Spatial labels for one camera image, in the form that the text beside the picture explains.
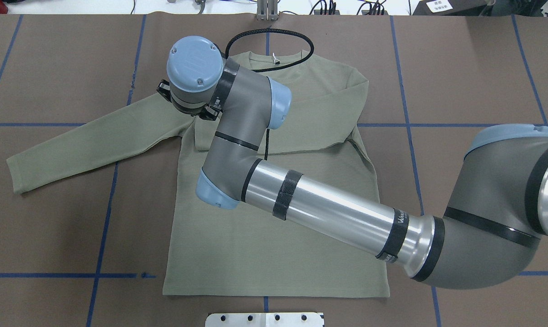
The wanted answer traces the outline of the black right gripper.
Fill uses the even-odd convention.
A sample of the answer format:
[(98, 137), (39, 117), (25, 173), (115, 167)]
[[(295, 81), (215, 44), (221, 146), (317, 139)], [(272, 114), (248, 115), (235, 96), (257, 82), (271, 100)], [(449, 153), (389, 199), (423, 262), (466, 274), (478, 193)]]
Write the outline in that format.
[(222, 110), (217, 106), (211, 106), (206, 102), (187, 102), (180, 99), (171, 89), (171, 84), (167, 80), (161, 80), (156, 87), (156, 91), (166, 101), (170, 102), (179, 112), (188, 114), (192, 117), (199, 117), (202, 120), (215, 121), (222, 113)]

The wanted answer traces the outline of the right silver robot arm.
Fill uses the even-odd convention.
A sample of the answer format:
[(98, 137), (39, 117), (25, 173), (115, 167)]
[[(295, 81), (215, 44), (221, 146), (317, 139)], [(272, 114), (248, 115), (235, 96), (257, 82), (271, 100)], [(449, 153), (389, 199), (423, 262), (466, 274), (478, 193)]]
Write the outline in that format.
[(479, 132), (442, 217), (381, 204), (356, 126), (369, 88), (311, 54), (172, 46), (162, 104), (181, 136), (164, 295), (386, 297), (386, 265), (430, 286), (503, 283), (548, 236), (548, 127)]

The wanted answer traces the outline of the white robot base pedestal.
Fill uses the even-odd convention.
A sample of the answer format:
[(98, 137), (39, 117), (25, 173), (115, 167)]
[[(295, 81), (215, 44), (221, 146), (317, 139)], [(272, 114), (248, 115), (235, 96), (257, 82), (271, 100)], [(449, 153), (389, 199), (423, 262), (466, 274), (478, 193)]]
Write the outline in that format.
[(318, 312), (248, 312), (210, 314), (206, 327), (324, 327)]

